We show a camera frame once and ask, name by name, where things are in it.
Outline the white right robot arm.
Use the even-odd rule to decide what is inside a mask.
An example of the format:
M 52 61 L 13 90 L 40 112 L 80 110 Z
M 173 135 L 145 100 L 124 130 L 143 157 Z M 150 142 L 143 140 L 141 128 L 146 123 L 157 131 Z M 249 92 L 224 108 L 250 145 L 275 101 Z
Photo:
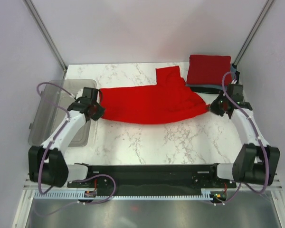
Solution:
M 250 103 L 231 102 L 220 93 L 209 106 L 216 115 L 228 115 L 235 125 L 242 148 L 233 164 L 218 164 L 217 170 L 208 175 L 209 184 L 219 187 L 225 179 L 245 184 L 270 186 L 276 174 L 280 150 L 269 145 L 261 134 Z

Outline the bright red t-shirt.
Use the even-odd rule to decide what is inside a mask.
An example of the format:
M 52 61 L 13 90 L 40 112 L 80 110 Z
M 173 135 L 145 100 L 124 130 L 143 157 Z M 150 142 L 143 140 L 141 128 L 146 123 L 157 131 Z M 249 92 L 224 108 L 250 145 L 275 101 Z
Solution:
M 104 119 L 132 124 L 168 124 L 208 111 L 208 105 L 185 85 L 179 66 L 156 69 L 156 84 L 102 88 Z

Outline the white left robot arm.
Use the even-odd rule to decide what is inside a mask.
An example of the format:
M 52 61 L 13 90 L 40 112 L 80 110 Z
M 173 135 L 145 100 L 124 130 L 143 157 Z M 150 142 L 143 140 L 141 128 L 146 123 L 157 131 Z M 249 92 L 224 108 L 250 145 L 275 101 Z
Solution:
M 62 109 L 66 115 L 57 129 L 39 146 L 28 151 L 29 178 L 41 185 L 62 187 L 68 181 L 79 181 L 83 186 L 93 185 L 95 176 L 82 164 L 67 165 L 64 153 L 77 132 L 89 121 L 97 121 L 104 115 L 105 109 L 98 103 L 72 103 Z

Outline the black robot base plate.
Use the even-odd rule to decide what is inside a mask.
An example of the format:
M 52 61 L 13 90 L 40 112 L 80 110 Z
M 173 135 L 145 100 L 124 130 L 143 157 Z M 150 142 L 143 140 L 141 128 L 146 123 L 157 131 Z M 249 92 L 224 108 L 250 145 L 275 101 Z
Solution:
M 101 195 L 168 195 L 199 193 L 202 189 L 234 189 L 235 183 L 216 176 L 217 164 L 200 165 L 89 165 L 87 177 L 101 177 L 69 188 L 96 187 Z

